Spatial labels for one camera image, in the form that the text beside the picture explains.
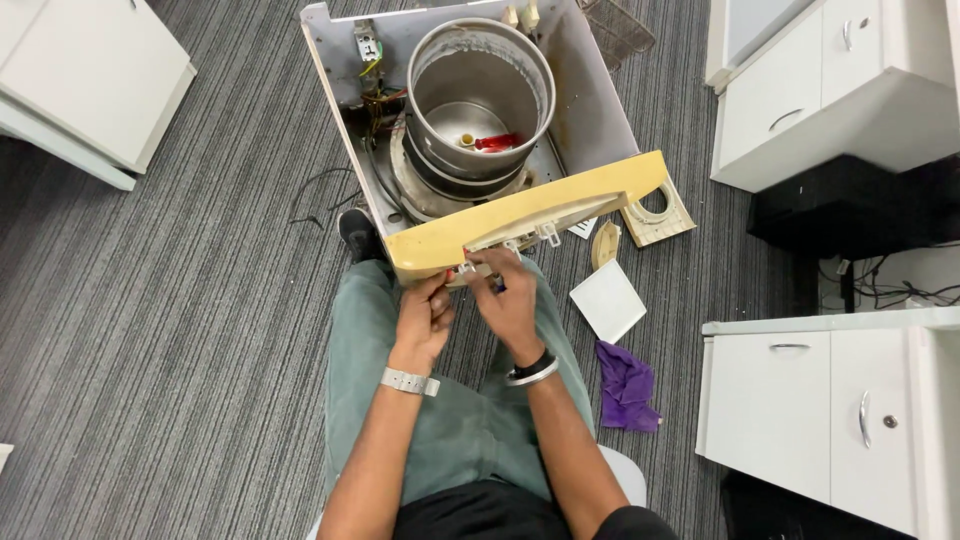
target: white chair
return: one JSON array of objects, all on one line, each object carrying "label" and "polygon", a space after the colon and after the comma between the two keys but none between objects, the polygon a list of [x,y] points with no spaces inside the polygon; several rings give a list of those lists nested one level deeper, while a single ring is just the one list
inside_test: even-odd
[{"label": "white chair", "polygon": [[[603,445],[597,446],[600,447],[600,454],[603,454],[607,464],[613,470],[613,475],[616,477],[617,483],[620,484],[623,494],[627,496],[627,501],[633,506],[643,506],[645,508],[647,506],[647,480],[643,477],[640,468],[626,455]],[[321,512],[320,517],[317,518],[317,523],[313,524],[313,528],[307,533],[306,540],[317,538],[317,530],[320,529],[320,521],[323,518],[324,514]]]}]

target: black shoe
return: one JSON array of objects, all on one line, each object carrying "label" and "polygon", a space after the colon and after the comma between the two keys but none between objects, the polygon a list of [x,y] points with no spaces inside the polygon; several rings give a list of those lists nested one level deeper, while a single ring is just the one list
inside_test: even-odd
[{"label": "black shoe", "polygon": [[340,237],[347,244],[347,249],[353,257],[353,263],[363,262],[371,258],[387,260],[387,254],[380,241],[380,234],[370,216],[362,209],[349,209],[337,217],[337,229]]}]

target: square plastic lid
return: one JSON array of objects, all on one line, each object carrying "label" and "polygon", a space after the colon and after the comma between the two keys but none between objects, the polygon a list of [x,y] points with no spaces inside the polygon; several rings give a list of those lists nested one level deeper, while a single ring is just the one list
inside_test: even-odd
[{"label": "square plastic lid", "polygon": [[571,290],[570,298],[597,337],[608,343],[616,343],[647,312],[616,259]]}]

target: purple cloth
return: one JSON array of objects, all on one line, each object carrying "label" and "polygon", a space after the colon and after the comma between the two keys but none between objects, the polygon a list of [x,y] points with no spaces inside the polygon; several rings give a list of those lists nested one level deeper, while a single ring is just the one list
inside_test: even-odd
[{"label": "purple cloth", "polygon": [[647,405],[654,396],[654,370],[630,351],[597,340],[603,375],[600,424],[605,428],[656,431],[660,414]]}]

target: man's right hand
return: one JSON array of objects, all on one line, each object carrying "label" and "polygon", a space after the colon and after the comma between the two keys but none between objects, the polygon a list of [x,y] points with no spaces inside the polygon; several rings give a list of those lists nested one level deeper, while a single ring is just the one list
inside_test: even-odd
[{"label": "man's right hand", "polygon": [[487,263],[493,272],[503,278],[507,290],[494,294],[492,284],[478,272],[464,274],[464,281],[476,297],[480,314],[510,350],[516,365],[532,365],[543,356],[544,350],[534,322],[537,278],[507,248],[467,253],[467,259],[473,263]]}]

